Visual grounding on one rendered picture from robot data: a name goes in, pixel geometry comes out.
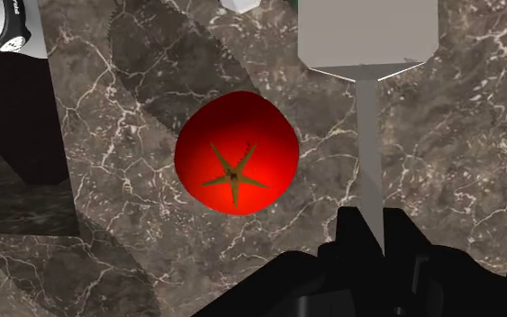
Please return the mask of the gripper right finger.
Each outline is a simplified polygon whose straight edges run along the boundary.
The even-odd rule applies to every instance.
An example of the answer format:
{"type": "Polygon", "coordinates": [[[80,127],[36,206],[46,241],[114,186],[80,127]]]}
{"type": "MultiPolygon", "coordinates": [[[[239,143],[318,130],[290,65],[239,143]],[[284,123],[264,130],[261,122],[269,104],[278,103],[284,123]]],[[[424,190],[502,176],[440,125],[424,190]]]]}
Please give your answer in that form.
{"type": "Polygon", "coordinates": [[[431,243],[401,209],[384,209],[389,299],[395,317],[507,317],[507,272],[431,243]]]}

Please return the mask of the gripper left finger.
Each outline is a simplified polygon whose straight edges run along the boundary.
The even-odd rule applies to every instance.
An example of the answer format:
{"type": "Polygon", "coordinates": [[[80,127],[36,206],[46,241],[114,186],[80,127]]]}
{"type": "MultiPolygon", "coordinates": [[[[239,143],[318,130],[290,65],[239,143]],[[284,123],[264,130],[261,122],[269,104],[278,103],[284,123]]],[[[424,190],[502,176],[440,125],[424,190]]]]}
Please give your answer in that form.
{"type": "Polygon", "coordinates": [[[341,207],[315,256],[283,252],[191,317],[385,317],[382,260],[358,208],[341,207]]]}

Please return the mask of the grey spatula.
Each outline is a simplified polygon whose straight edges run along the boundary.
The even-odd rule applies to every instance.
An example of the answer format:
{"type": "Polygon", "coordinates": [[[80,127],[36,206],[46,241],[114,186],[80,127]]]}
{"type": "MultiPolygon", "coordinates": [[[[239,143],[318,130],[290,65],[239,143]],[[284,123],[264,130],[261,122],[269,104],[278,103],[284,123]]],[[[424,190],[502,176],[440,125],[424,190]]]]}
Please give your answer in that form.
{"type": "Polygon", "coordinates": [[[439,47],[439,0],[298,0],[298,57],[354,83],[360,211],[385,244],[378,82],[426,63],[439,47]]]}

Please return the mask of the red tomato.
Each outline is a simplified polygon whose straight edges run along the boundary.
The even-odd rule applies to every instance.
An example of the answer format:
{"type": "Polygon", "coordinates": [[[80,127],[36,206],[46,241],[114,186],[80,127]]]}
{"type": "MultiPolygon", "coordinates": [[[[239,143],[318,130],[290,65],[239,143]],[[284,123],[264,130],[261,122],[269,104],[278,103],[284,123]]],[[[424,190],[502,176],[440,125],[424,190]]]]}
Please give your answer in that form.
{"type": "Polygon", "coordinates": [[[222,95],[202,106],[178,134],[178,179],[198,202],[248,215],[274,203],[294,179],[299,141],[284,115],[252,92],[222,95]]]}

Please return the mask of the white faceted object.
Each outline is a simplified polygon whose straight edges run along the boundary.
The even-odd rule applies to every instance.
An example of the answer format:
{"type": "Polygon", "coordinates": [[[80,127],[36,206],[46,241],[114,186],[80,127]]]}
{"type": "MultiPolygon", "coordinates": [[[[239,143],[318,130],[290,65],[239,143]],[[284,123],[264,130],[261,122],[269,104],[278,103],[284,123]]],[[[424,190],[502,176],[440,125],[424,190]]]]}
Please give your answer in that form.
{"type": "Polygon", "coordinates": [[[260,6],[261,0],[219,0],[220,4],[235,13],[244,14],[260,6]]]}

